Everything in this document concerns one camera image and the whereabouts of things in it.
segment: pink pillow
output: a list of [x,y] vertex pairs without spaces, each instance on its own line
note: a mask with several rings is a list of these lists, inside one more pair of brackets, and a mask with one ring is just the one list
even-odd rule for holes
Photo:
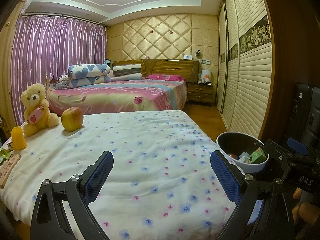
[[165,75],[165,74],[151,74],[146,79],[166,80],[166,81],[184,81],[183,76],[179,75]]

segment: blue clip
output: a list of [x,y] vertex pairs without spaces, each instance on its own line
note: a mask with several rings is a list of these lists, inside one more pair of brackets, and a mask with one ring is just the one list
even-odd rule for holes
[[293,138],[289,138],[287,144],[291,149],[295,150],[301,155],[305,156],[309,154],[308,147]]

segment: yellow candle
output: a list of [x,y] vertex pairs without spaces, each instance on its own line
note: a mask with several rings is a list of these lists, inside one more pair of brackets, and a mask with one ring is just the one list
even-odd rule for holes
[[26,143],[26,140],[24,139],[23,131],[20,126],[17,126],[11,130],[11,138],[12,138],[13,149],[15,151],[20,151],[27,147],[27,143]]

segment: striped pillow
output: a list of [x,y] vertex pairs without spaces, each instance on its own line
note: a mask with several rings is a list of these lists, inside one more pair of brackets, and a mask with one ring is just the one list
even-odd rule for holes
[[141,64],[115,66],[112,70],[115,76],[141,73]]

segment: screw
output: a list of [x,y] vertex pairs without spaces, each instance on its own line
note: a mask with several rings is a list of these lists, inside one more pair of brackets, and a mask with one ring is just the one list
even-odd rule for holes
[[73,176],[71,177],[71,180],[72,180],[72,181],[77,181],[78,179],[80,179],[80,176],[79,176],[79,175],[73,175]]
[[253,180],[253,176],[250,175],[250,174],[246,174],[246,175],[244,176],[244,178],[245,178],[246,180]]
[[283,180],[282,180],[282,179],[280,179],[280,178],[276,178],[276,183],[278,183],[278,184],[282,184],[282,183],[283,183]]
[[47,186],[50,183],[50,180],[45,179],[44,181],[42,181],[42,185],[43,186]]

